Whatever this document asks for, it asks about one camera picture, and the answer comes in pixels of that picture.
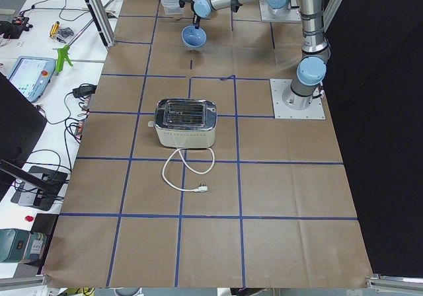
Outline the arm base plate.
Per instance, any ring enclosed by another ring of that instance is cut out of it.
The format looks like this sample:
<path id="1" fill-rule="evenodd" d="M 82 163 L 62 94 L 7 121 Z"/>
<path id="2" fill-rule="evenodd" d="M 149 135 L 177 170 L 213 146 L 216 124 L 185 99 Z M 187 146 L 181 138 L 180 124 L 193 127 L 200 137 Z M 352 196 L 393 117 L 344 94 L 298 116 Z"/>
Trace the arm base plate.
<path id="1" fill-rule="evenodd" d="M 277 120 L 325 120 L 318 88 L 308 97 L 291 91 L 291 79 L 270 79 L 274 117 Z"/>
<path id="2" fill-rule="evenodd" d="M 266 0 L 260 0 L 260 17 L 262 22 L 282 22 L 282 23 L 300 23 L 301 17 L 299 8 L 294 10 L 281 9 L 272 10 L 267 5 Z"/>

